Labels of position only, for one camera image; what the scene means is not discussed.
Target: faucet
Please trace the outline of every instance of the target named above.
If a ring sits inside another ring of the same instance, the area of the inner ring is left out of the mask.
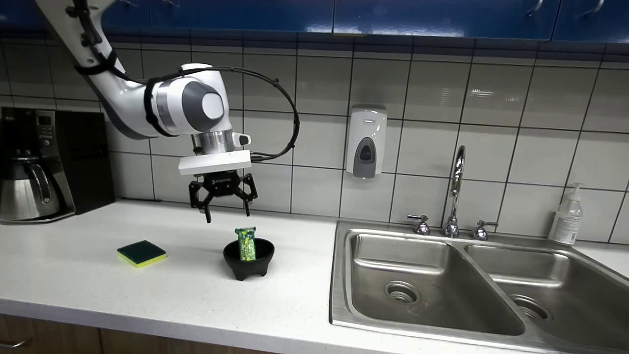
[[[462,181],[464,181],[464,163],[466,163],[466,145],[460,145],[456,151],[456,159],[452,165],[452,181],[450,181],[450,206],[446,210],[450,210],[450,216],[444,220],[444,234],[450,238],[458,238],[460,236],[460,228],[458,228],[458,218],[456,218],[456,204],[458,204],[458,196],[460,196],[460,188],[462,188]]]

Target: yellow sponge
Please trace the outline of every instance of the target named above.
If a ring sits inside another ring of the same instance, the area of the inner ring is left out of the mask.
[[[167,257],[165,249],[157,247],[155,243],[151,243],[147,240],[118,247],[118,253],[120,253],[122,261],[129,263],[133,267],[149,267],[149,265],[159,263]]]

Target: sink basin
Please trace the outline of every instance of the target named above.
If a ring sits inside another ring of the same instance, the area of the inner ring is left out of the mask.
[[[629,279],[548,240],[340,222],[330,322],[526,352],[629,352]]]
[[[560,251],[466,249],[538,328],[581,346],[629,350],[629,289],[615,277]]]
[[[346,287],[352,308],[363,316],[499,334],[524,330],[483,275],[444,242],[355,234],[348,251]]]

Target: kitchen counter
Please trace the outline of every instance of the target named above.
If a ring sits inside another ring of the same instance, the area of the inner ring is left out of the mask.
[[[0,312],[269,352],[503,352],[328,322],[334,220],[116,202],[55,224],[0,226]],[[275,243],[265,277],[236,281],[236,226]],[[149,240],[167,261],[133,269],[116,247]],[[629,275],[629,247],[578,249]]]

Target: white tile wall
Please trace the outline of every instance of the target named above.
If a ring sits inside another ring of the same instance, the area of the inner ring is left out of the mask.
[[[131,76],[181,63],[243,65],[287,88],[302,112],[296,149],[255,165],[253,212],[296,212],[438,226],[456,145],[467,147],[462,226],[499,220],[499,232],[544,236],[560,194],[583,183],[581,240],[629,243],[629,51],[609,45],[538,45],[466,39],[131,37],[116,43]],[[53,41],[2,39],[0,104],[98,110],[94,94]],[[291,135],[289,104],[271,86],[224,74],[232,124],[253,149],[279,151]],[[344,173],[346,112],[389,112],[383,171]],[[177,175],[188,137],[135,141],[108,127],[116,190],[186,202]],[[236,196],[216,198],[236,206]]]

